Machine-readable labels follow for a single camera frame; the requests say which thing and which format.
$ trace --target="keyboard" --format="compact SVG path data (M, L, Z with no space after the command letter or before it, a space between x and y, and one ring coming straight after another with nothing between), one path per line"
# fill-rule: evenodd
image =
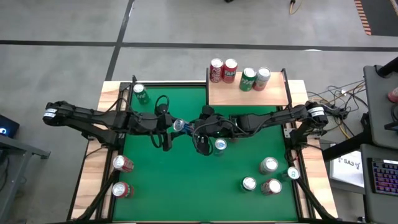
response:
M369 158L373 174L373 192L398 196L398 161Z

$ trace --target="canada dry can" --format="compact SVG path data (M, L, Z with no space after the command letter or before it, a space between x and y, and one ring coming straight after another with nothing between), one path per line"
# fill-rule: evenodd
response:
M113 185L112 194L117 198L126 198L134 195L134 187L120 181Z
M224 70L224 62L219 58L214 58L210 62L210 80L219 82L222 79Z
M241 188L245 191L245 192L251 192L256 188L256 180L253 177L245 177L242 181L241 181Z
M256 81L253 84L253 88L257 91L265 89L270 77L271 77L271 71L269 70L269 68L261 67L257 71Z
M216 148L214 150L214 155L221 156L226 149L226 141L225 139L217 139L215 142Z
M398 103L398 87L389 92L387 97L391 102Z
M183 119L176 119L173 123L173 129L176 132L184 132L190 134L193 131L193 126Z
M232 83L235 80L236 70L238 69L238 63L235 59L227 59L224 65L223 81L225 83Z
M282 184L277 179L269 179L261 185L261 192L264 195L279 194L282 190Z
M273 157L267 157L261 161L259 171L261 174L266 175L274 172L278 168L278 161Z
M300 172L296 167L289 167L280 175L282 181L297 180L300 177Z
M137 99L140 104L143 105L149 102L149 96L143 84L135 84L132 90L134 91L134 94L137 96Z
M253 83L256 80L256 72L253 68L245 68L242 72L241 82L239 88L242 91L249 91L253 87Z
M126 156L116 156L113 159L113 167L121 172L131 172L134 168L134 163Z

